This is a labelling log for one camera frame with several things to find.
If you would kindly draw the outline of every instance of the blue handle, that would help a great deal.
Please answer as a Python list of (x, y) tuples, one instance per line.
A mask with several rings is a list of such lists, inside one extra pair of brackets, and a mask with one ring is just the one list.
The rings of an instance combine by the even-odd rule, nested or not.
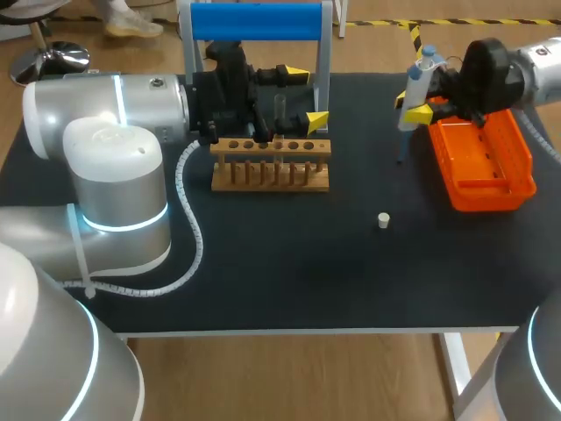
[(319, 41), (322, 5), (191, 4), (193, 39)]

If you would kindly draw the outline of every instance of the orange tray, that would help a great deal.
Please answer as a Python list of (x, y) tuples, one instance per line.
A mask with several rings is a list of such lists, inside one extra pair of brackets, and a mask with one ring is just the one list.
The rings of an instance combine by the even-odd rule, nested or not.
[(447, 118), (429, 133), (458, 211), (513, 211), (535, 195), (532, 155), (510, 110), (487, 115), (482, 129)]

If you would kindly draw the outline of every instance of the white spiral cable wrap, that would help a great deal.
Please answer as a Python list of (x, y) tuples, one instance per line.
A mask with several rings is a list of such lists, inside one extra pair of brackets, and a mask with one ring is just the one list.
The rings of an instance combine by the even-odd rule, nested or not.
[(550, 155), (555, 161), (557, 161), (557, 163), (561, 164), (561, 154), (559, 154), (559, 152), (556, 151), (552, 145), (550, 145), (550, 142), (548, 142), (542, 136), (542, 134), (536, 129), (536, 127), (532, 124), (532, 122), (529, 121), (529, 118), (526, 115), (526, 113), (522, 110), (517, 110), (516, 115), (518, 116), (520, 121), (522, 121), (522, 123), (526, 126), (530, 134), (534, 137), (534, 139), (537, 140), (539, 146), (541, 146), (543, 150), (545, 150), (545, 152), (548, 153), (548, 155)]
[[(137, 298), (149, 298), (153, 296), (163, 296), (169, 292), (175, 291), (181, 287), (185, 282), (187, 282), (195, 274), (196, 270), (199, 268), (202, 260), (202, 233), (199, 224), (196, 222), (195, 214), (191, 210), (191, 206), (187, 201), (187, 196), (185, 195), (185, 188), (183, 186), (183, 170), (185, 168), (185, 163), (187, 162), (189, 156), (199, 147), (199, 142), (194, 141), (191, 143), (179, 157), (177, 162), (177, 167), (175, 168), (175, 188), (177, 190), (177, 195), (181, 201), (181, 206), (185, 211), (185, 215), (191, 225), (193, 234), (195, 235), (195, 258), (191, 267), (188, 271), (179, 278), (177, 281), (170, 283), (169, 285), (156, 288), (156, 289), (132, 289), (126, 287), (120, 287), (118, 285), (113, 285), (106, 282), (91, 282), (95, 289), (100, 289), (101, 291), (112, 292), (114, 294), (119, 294), (120, 296), (134, 296)], [(88, 285), (84, 281), (67, 281), (61, 282), (64, 288), (86, 288)]]

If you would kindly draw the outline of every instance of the shoe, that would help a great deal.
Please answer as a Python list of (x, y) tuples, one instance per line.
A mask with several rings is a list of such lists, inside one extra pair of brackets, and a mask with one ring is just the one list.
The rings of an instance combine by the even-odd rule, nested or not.
[(141, 18), (143, 18), (146, 22), (152, 22), (154, 17), (152, 16), (152, 13), (150, 13), (149, 11), (145, 11), (145, 10), (138, 10), (136, 11)]
[(164, 28), (144, 20), (139, 12), (128, 10), (113, 11), (105, 24), (105, 31), (112, 37), (154, 38), (160, 36)]

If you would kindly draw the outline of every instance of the black table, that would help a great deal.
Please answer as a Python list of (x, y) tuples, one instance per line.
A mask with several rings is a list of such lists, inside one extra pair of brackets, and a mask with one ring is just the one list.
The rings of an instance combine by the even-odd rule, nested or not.
[[(415, 134), (407, 161), (395, 164), (400, 134), (393, 103), (405, 81), (404, 75), (331, 77), (329, 194), (213, 193), (214, 157), (200, 149), (185, 174), (204, 238), (195, 276), (159, 298), (98, 292), (89, 301), (81, 291), (73, 294), (114, 332), (131, 336), (521, 324), (561, 282), (561, 166), (529, 140), (534, 198), (509, 213), (455, 211), (426, 131)], [(291, 94), (289, 106), (302, 98)], [(193, 259), (193, 236), (174, 193), (183, 147), (164, 147), (170, 256), (127, 286), (166, 285)], [(71, 201), (64, 166), (35, 157), (20, 130), (0, 176), (0, 204)], [(377, 229), (382, 211), (392, 218), (385, 231)]]

